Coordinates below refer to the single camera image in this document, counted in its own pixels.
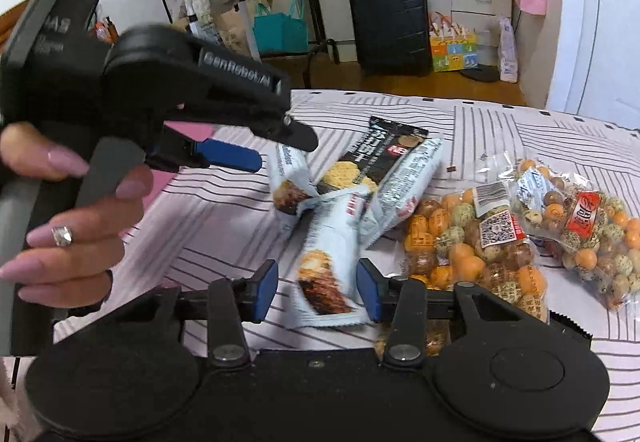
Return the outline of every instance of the striped tablecloth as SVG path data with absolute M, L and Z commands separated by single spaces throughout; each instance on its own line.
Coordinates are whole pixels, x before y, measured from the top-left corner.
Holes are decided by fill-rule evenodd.
M 322 173 L 366 129 L 371 115 L 428 128 L 446 140 L 444 162 L 427 193 L 441 196 L 483 182 L 476 171 L 483 154 L 509 151 L 535 155 L 554 170 L 577 172 L 622 197 L 640 216 L 640 140 L 635 132 L 596 120 L 487 102 L 421 99 L 366 92 L 296 91 L 293 114 L 315 127 L 320 146 L 308 156 L 313 176 Z M 268 151 L 268 142 L 241 128 L 222 128 L 216 138 Z M 455 165 L 458 170 L 446 173 Z M 115 271 L 114 290 L 104 311 L 158 284 L 163 277 L 186 289 L 203 289 L 223 276 L 250 276 L 263 260 L 280 266 L 280 284 L 267 319 L 245 327 L 252 348 L 357 348 L 376 337 L 371 326 L 289 331 L 282 327 L 293 263 L 306 224 L 290 239 L 278 233 L 266 170 L 256 174 L 212 167 L 184 169 L 164 189 L 128 237 L 127 254 Z M 402 249 L 392 231 L 364 252 L 385 273 L 397 272 Z M 594 432 L 604 441 L 640 441 L 640 327 L 632 311 L 608 313 L 566 278 L 553 258 L 538 263 L 549 280 L 549 307 L 594 335 L 593 350 L 610 373 L 611 390 Z M 64 336 L 86 318 L 59 324 Z M 185 344 L 206 352 L 206 326 L 191 322 Z

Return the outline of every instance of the metal bolt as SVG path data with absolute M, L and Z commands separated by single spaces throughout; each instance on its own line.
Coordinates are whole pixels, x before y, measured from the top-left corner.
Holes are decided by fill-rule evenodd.
M 396 345 L 389 348 L 389 355 L 396 361 L 413 361 L 420 357 L 420 350 L 413 345 Z
M 218 361 L 237 361 L 244 356 L 244 348 L 238 345 L 220 345 L 213 349 L 213 357 Z

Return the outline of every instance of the wooden floor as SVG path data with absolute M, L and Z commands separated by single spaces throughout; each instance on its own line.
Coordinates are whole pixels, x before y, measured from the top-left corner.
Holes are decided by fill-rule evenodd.
M 294 88 L 304 87 L 302 72 L 306 64 L 305 58 L 278 58 L 266 62 L 287 72 L 292 77 Z M 359 64 L 335 65 L 326 54 L 314 59 L 311 67 L 311 85 L 313 88 L 364 90 L 396 96 L 471 99 L 526 106 L 517 84 L 501 81 L 479 83 L 457 72 L 431 72 L 425 76 L 365 76 Z

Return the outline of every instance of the teal shopping bag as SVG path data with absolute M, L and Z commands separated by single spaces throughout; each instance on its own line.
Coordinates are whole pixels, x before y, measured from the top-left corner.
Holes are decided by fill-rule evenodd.
M 271 11 L 258 3 L 254 19 L 254 35 L 260 54 L 305 53 L 308 51 L 303 0 L 291 0 L 289 14 Z

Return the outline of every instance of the black suitcase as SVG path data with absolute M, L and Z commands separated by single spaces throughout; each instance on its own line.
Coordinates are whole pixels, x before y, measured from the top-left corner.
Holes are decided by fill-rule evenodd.
M 431 67 L 427 0 L 350 0 L 358 63 L 366 72 Z

